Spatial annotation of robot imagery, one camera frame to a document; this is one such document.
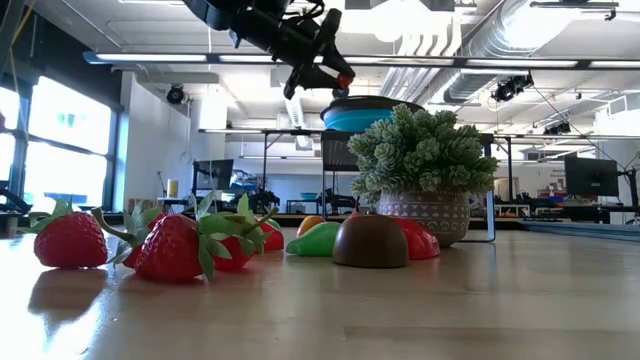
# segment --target ceiling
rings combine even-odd
[[[92,49],[103,52],[250,52],[258,50],[243,43],[239,49],[231,46],[227,33],[211,31],[183,6],[164,4],[131,4],[121,0],[40,0],[36,11],[49,21],[76,37]],[[471,0],[460,0],[469,3]],[[344,0],[327,1],[327,7],[344,9]],[[621,1],[630,4],[634,0]],[[477,10],[461,18],[464,36],[475,23],[498,3],[498,0],[476,0]],[[557,37],[540,48],[536,56],[583,57],[606,56],[640,58],[640,6],[623,9],[621,16],[604,21],[602,13],[581,14]],[[346,16],[342,28],[353,27],[357,16]],[[402,17],[389,17],[376,26],[399,26]],[[402,42],[382,42],[372,33],[339,32],[336,39],[343,54],[395,54]],[[229,96],[229,119],[273,120],[286,111],[282,89],[272,87],[272,71],[278,66],[210,66],[163,65],[136,69],[141,73],[159,74],[149,84],[162,95],[176,78],[202,79],[187,83],[185,89],[193,96],[206,93],[209,76],[218,75],[220,84]],[[377,95],[388,68],[357,68],[357,78],[351,87],[352,95]],[[559,110],[588,102],[600,92],[640,89],[640,74],[629,72],[569,72],[533,71],[536,86]],[[490,99],[491,87],[479,92],[469,101],[470,106],[456,108],[462,120],[476,123],[483,131],[507,132],[531,129],[532,122],[555,113],[536,91],[529,90],[512,102],[496,108]],[[577,100],[578,92],[582,99]],[[305,112],[318,113],[332,100],[330,90],[305,91],[302,106]],[[572,121],[588,131],[593,114],[575,114]]]

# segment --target wooden table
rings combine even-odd
[[[0,240],[0,359],[638,359],[638,244],[498,236],[395,270],[271,253],[211,286]]]

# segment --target succulent plant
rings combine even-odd
[[[456,129],[456,120],[451,111],[413,113],[402,104],[393,109],[391,121],[379,120],[351,137],[349,150],[358,156],[360,169],[353,193],[374,203],[382,192],[492,189],[497,160],[482,156],[475,126]]]

